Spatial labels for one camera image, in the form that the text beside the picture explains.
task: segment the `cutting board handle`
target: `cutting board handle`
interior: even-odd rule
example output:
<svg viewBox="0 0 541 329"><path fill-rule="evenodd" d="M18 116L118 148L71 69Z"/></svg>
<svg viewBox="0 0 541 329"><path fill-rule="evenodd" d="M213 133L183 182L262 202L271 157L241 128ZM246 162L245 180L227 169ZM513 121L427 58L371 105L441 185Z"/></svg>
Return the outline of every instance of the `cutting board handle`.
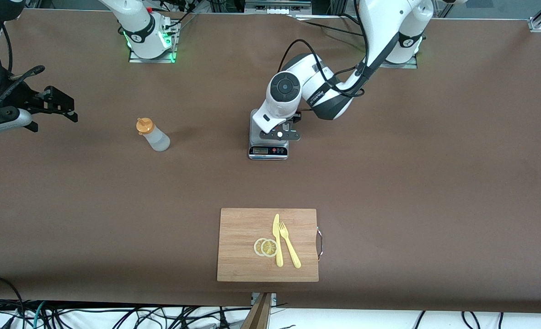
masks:
<svg viewBox="0 0 541 329"><path fill-rule="evenodd" d="M321 234L319 227L317 227L317 235L319 235L320 244L320 252L317 253L317 261L319 262L321 260L321 256L323 255L323 235Z"/></svg>

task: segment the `yellow plastic fork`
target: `yellow plastic fork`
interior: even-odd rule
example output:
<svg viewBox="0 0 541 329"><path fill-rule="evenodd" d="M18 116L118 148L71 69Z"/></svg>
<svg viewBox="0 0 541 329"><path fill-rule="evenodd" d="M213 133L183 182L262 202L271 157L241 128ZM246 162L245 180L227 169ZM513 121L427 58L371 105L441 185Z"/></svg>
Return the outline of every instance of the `yellow plastic fork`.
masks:
<svg viewBox="0 0 541 329"><path fill-rule="evenodd" d="M291 244L291 241L289 240L289 230L287 230L287 226L283 222L280 222L279 229L280 229L280 236L283 237L283 239L287 242L287 247L289 248L289 254L291 254L291 260L293 260L293 265L295 265L295 268L297 269L301 268L301 261L299 260L299 256L297 256L297 253L295 252L295 248L293 248L293 245Z"/></svg>

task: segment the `metal bracket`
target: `metal bracket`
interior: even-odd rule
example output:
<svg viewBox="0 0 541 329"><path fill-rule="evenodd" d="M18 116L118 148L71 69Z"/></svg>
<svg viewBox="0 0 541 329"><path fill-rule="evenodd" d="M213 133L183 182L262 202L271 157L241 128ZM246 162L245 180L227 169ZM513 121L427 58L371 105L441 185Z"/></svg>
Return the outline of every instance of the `metal bracket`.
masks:
<svg viewBox="0 0 541 329"><path fill-rule="evenodd" d="M258 296L260 296L260 293L252 293L252 297L250 298L250 306L254 306L254 303L258 299ZM270 306L276 306L276 293L272 293L272 304Z"/></svg>
<svg viewBox="0 0 541 329"><path fill-rule="evenodd" d="M384 67L385 69L418 69L417 57L412 56L408 62L402 64L394 64L385 61L382 63L382 65L380 65L380 67Z"/></svg>
<svg viewBox="0 0 541 329"><path fill-rule="evenodd" d="M171 47L167 49L165 52L163 52L159 57L157 58L139 58L137 54L135 54L132 51L132 48L130 48L130 45L128 45L128 48L130 48L130 55L128 56L128 62L130 63L174 63L177 61L177 46L179 44L179 36L181 31L181 24L178 23L178 19L171 19L171 23L174 23L174 27L170 27L168 30L165 31L165 33L162 35L162 39L167 44L171 44Z"/></svg>
<svg viewBox="0 0 541 329"><path fill-rule="evenodd" d="M541 24L536 27L534 26L534 23L533 23L533 17L530 17L528 19L528 28L530 29L530 32L534 32L534 33L538 33L538 32L541 32Z"/></svg>
<svg viewBox="0 0 541 329"><path fill-rule="evenodd" d="M272 140L300 140L301 134L293 129L295 123L301 121L301 112L296 112L293 118L285 123L274 127L270 133L260 132L260 138Z"/></svg>

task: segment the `orange bottle cap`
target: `orange bottle cap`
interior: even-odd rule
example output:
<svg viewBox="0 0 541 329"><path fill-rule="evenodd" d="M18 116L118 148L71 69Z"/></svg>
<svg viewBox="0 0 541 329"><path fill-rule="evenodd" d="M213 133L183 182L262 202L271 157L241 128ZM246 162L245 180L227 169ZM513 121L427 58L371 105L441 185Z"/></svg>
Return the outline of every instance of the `orange bottle cap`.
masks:
<svg viewBox="0 0 541 329"><path fill-rule="evenodd" d="M151 119L148 118L138 118L136 122L136 130L140 135L146 135L151 133L155 129L155 124Z"/></svg>

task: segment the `translucent plastic bottle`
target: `translucent plastic bottle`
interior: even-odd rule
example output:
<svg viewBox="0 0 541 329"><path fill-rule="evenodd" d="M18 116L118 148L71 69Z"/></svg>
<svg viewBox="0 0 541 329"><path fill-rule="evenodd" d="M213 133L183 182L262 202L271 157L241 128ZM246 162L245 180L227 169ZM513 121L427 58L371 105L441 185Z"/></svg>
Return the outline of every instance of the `translucent plastic bottle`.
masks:
<svg viewBox="0 0 541 329"><path fill-rule="evenodd" d="M138 134L143 135L155 151L162 152L171 144L171 140L156 127L151 119L139 118L136 122Z"/></svg>

